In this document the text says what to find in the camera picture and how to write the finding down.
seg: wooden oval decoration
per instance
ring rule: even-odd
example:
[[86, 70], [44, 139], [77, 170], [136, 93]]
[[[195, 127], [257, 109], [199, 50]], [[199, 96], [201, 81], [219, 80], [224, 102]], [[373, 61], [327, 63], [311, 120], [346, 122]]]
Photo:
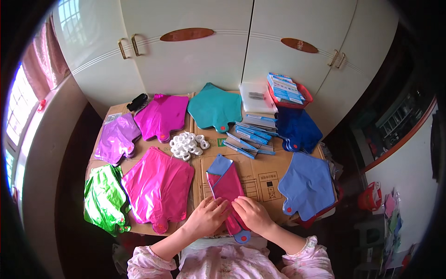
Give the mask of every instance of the wooden oval decoration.
[[185, 28], [179, 29], [161, 36], [160, 41], [178, 42], [194, 40], [210, 36], [214, 33], [212, 29], [208, 28]]
[[304, 52], [309, 52], [309, 53], [318, 53], [318, 49], [314, 47], [314, 45], [309, 44], [307, 42], [298, 40], [298, 39], [294, 39], [294, 38], [282, 38], [280, 40], [284, 45], [289, 46], [291, 48], [300, 50], [300, 51], [304, 51]]

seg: foil balloon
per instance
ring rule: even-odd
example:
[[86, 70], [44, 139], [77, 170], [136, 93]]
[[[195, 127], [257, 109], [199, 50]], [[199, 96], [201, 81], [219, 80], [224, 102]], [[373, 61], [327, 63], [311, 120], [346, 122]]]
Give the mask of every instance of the foil balloon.
[[[206, 175], [215, 199], [221, 197], [232, 202], [238, 196], [244, 196], [234, 161], [218, 154], [207, 169]], [[234, 236], [238, 243], [246, 243], [251, 238], [249, 228], [235, 210], [232, 210], [225, 220], [225, 225], [229, 234]]]
[[95, 158], [106, 161], [113, 166], [119, 165], [123, 156], [131, 158], [134, 155], [133, 143], [141, 135], [131, 113], [126, 113], [104, 125], [99, 138]]
[[214, 126], [219, 133], [229, 130], [228, 123], [242, 121], [242, 97], [206, 83], [194, 98], [190, 99], [187, 111], [200, 129]]
[[278, 107], [277, 133], [286, 151], [312, 153], [322, 132], [304, 109]]
[[136, 222], [151, 222], [153, 230], [163, 234], [168, 221], [184, 220], [193, 176], [191, 165], [150, 147], [122, 178]]
[[134, 117], [145, 141], [157, 137], [159, 142], [170, 141], [170, 132], [184, 127], [187, 96], [156, 94], [153, 100]]
[[127, 218], [130, 208], [121, 188], [121, 177], [121, 167], [107, 164], [92, 169], [84, 190], [84, 220], [114, 237], [130, 230]]
[[302, 221], [335, 202], [327, 161], [302, 152], [293, 154], [277, 188], [286, 197], [283, 213], [293, 215], [297, 211]]

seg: wardrobe door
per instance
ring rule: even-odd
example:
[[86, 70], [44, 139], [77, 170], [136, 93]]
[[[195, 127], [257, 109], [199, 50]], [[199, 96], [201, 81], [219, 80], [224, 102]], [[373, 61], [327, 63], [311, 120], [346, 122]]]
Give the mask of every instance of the wardrobe door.
[[[288, 75], [315, 95], [334, 49], [347, 34], [356, 0], [256, 0], [243, 81], [266, 82], [268, 72]], [[295, 38], [313, 45], [307, 53], [281, 42]]]
[[[356, 104], [383, 63], [398, 14], [386, 0], [358, 0], [341, 54], [306, 111], [324, 137]], [[341, 65], [342, 53], [345, 53]]]
[[[252, 0], [122, 0], [128, 38], [135, 34], [135, 61], [149, 93], [199, 91], [211, 82], [238, 90], [248, 41]], [[207, 37], [166, 42], [186, 28], [213, 30]], [[197, 33], [188, 33], [193, 37]]]
[[126, 38], [119, 0], [70, 0], [56, 6], [54, 28], [63, 56], [83, 93], [101, 117], [110, 106], [144, 92]]

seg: teal foil balloon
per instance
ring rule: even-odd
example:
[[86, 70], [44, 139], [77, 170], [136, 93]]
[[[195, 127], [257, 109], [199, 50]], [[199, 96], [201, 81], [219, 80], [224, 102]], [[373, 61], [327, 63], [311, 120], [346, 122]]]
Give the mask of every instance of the teal foil balloon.
[[193, 117], [200, 129], [215, 127], [219, 133], [229, 130], [228, 123], [242, 121], [242, 97], [229, 93], [206, 83], [203, 89], [187, 106], [187, 112]]
[[85, 182], [84, 220], [116, 237], [128, 232], [128, 199], [121, 187], [121, 167], [107, 164], [91, 170]]

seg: pink curtain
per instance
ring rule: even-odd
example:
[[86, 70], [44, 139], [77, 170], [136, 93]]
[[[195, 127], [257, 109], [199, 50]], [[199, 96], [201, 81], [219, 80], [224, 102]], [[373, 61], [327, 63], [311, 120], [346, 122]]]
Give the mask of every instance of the pink curtain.
[[25, 76], [39, 101], [69, 74], [50, 16], [22, 57]]

